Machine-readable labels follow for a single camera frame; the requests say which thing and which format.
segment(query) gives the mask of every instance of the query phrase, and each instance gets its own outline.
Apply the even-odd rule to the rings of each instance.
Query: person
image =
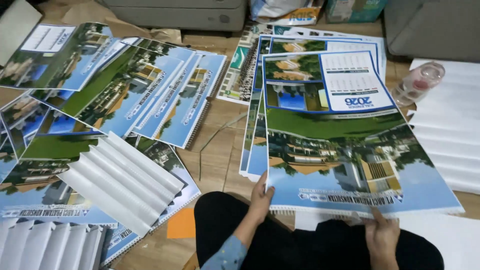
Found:
[[[194,216],[202,270],[444,268],[433,244],[377,209],[365,225],[329,220],[315,232],[291,232],[267,216],[275,188],[264,192],[265,181],[266,173],[252,190],[250,206],[223,192],[199,198]]]

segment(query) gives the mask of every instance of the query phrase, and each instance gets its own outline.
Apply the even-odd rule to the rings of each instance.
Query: stack of calendars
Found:
[[[383,38],[272,30],[258,36],[247,71],[240,164],[254,182],[268,171],[271,210],[463,212],[384,86]]]
[[[172,146],[189,145],[225,62],[223,55],[115,38],[100,23],[38,25],[0,72],[0,86],[24,89],[0,109],[0,221],[106,225],[100,266],[107,265],[143,235],[58,175],[113,133],[181,181],[149,229],[163,224],[200,195]]]

